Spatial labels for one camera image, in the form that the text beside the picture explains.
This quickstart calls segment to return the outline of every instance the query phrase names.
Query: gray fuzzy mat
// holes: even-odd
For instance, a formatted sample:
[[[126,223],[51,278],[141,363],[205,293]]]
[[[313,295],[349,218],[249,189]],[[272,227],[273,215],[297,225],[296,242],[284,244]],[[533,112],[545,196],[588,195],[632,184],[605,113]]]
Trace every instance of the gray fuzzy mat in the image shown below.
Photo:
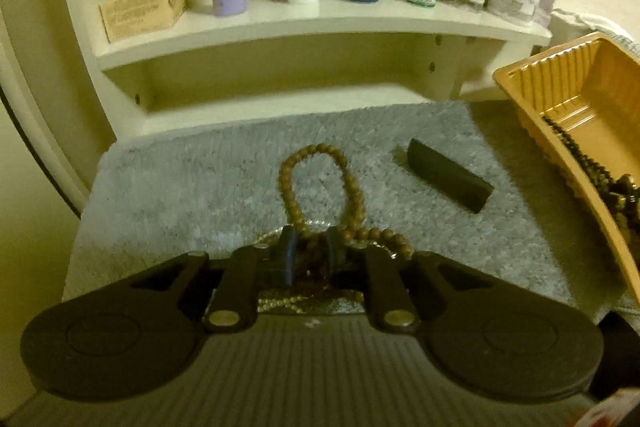
[[[411,174],[417,138],[495,186],[480,214]],[[65,299],[190,250],[226,257],[286,222],[280,163],[326,142],[344,150],[367,226],[601,318],[623,292],[595,220],[520,127],[508,102],[395,105],[292,116],[118,142],[100,163],[72,252]],[[294,170],[308,219],[336,223],[339,171],[325,155]]]

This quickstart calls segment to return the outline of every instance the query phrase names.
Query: soap box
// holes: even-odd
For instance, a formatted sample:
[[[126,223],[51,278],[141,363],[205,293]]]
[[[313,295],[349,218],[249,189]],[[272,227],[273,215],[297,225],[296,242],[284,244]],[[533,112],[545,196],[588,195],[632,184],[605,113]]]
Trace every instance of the soap box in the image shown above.
[[[100,13],[109,42],[171,28],[184,12],[184,0],[107,0]]]

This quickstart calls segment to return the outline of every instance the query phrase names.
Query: shelf board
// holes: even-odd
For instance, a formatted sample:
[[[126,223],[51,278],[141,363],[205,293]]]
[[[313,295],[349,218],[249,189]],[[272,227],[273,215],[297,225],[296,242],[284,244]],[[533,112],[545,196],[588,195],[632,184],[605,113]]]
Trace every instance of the shelf board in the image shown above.
[[[140,135],[200,125],[259,121],[293,114],[338,112],[364,107],[424,103],[429,99],[406,87],[411,80],[387,75],[385,84],[335,86],[291,92],[212,100],[181,107],[155,107],[145,118]]]
[[[292,5],[285,0],[249,0],[241,15],[219,18],[211,8],[191,9],[175,26],[109,44],[96,36],[94,54],[102,71],[163,55],[231,42],[286,36],[397,32],[450,34],[546,45],[551,33],[540,25],[517,26],[487,12],[474,12],[449,2],[421,8],[405,0],[358,4],[320,0]]]

